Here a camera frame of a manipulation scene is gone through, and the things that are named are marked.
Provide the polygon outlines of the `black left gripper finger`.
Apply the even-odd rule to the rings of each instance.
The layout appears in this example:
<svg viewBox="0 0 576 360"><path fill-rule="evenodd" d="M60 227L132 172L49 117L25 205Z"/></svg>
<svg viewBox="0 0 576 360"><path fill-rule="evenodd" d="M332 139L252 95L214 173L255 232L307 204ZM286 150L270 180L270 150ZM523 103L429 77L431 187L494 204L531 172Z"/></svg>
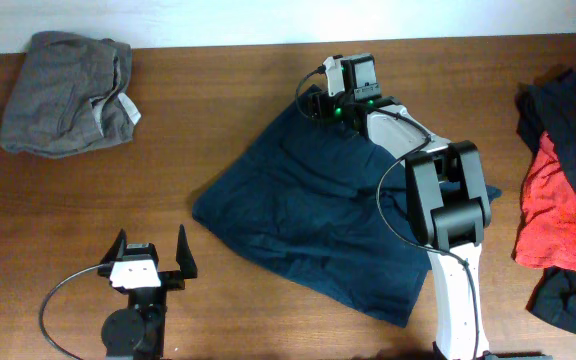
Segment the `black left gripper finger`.
<svg viewBox="0 0 576 360"><path fill-rule="evenodd" d="M100 260L101 264L110 264L123 257L127 246L127 235L124 229L121 229L111 247Z"/></svg>
<svg viewBox="0 0 576 360"><path fill-rule="evenodd" d="M176 262L184 279L196 279L198 277L198 267L190 250L184 225L179 226Z"/></svg>

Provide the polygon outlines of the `dark blue shorts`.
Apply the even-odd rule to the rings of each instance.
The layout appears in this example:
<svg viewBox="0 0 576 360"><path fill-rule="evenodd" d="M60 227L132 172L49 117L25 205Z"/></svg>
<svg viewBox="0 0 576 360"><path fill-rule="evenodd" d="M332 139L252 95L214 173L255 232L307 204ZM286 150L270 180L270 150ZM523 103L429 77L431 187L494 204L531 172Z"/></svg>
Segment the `dark blue shorts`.
<svg viewBox="0 0 576 360"><path fill-rule="evenodd" d="M405 172L342 125L283 110L194 202L193 218L243 258L405 327L430 268L409 245Z"/></svg>

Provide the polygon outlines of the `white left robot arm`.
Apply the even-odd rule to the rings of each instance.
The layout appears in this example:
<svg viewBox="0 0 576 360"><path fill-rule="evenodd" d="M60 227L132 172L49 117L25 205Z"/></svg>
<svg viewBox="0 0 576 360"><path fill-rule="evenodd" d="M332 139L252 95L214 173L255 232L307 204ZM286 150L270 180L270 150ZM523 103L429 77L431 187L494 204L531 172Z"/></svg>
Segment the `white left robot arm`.
<svg viewBox="0 0 576 360"><path fill-rule="evenodd" d="M154 244L130 244L126 232L119 232L97 271L114 290L128 297L127 306L103 323L101 340L107 359L163 357L167 294L183 290L187 280L198 276L183 226L178 232L175 261L176 270L159 270Z"/></svg>

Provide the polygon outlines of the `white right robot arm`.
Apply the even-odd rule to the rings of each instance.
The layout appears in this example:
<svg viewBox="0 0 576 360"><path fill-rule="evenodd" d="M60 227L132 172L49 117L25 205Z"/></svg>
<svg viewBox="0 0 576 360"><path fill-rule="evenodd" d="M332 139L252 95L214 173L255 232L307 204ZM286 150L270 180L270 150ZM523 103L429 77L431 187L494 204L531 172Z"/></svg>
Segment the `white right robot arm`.
<svg viewBox="0 0 576 360"><path fill-rule="evenodd" d="M491 207L476 145L435 134L398 100L383 96L370 53L330 56L315 71L327 88L309 96L303 115L353 126L405 172L406 217L414 235L408 243L427 253L434 277L435 356L485 358L479 263Z"/></svg>

